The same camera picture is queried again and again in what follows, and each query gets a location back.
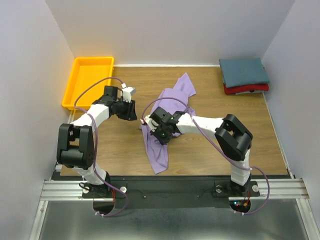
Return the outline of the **purple t shirt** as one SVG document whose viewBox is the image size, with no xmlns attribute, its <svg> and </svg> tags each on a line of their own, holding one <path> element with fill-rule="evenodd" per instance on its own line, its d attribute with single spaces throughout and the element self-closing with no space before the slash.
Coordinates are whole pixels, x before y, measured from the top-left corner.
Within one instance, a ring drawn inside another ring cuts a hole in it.
<svg viewBox="0 0 320 240">
<path fill-rule="evenodd" d="M 170 114 L 185 111 L 189 98 L 196 95 L 196 89 L 187 73 L 184 73 L 172 88 L 165 88 L 158 97 L 151 111 L 161 107 Z M 156 137 L 150 134 L 147 125 L 141 125 L 145 151 L 151 168 L 155 174 L 165 171 L 169 165 L 168 146 L 162 145 Z"/>
</svg>

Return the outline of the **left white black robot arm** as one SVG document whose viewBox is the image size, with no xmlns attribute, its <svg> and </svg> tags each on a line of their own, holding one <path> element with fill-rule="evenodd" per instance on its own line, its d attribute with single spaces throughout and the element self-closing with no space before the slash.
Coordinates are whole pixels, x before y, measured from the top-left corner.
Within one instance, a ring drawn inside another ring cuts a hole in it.
<svg viewBox="0 0 320 240">
<path fill-rule="evenodd" d="M 56 160 L 85 179 L 79 186 L 86 197 L 93 194 L 103 198 L 114 193 L 110 175 L 96 163 L 97 128 L 113 115 L 126 121 L 137 120 L 132 99 L 135 92 L 134 87 L 125 84 L 121 88 L 105 86 L 103 95 L 80 118 L 59 127 Z"/>
</svg>

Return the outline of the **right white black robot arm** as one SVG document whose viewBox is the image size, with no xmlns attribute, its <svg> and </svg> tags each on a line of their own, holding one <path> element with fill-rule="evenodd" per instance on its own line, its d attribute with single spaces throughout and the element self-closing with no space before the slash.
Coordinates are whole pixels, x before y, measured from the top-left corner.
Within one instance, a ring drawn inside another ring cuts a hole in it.
<svg viewBox="0 0 320 240">
<path fill-rule="evenodd" d="M 231 165 L 230 189 L 235 195 L 248 191 L 251 180 L 249 155 L 253 135 L 233 114 L 225 117 L 208 118 L 176 111 L 170 114 L 161 107 L 142 119 L 150 128 L 150 134 L 161 145 L 168 144 L 174 134 L 199 134 Z"/>
</svg>

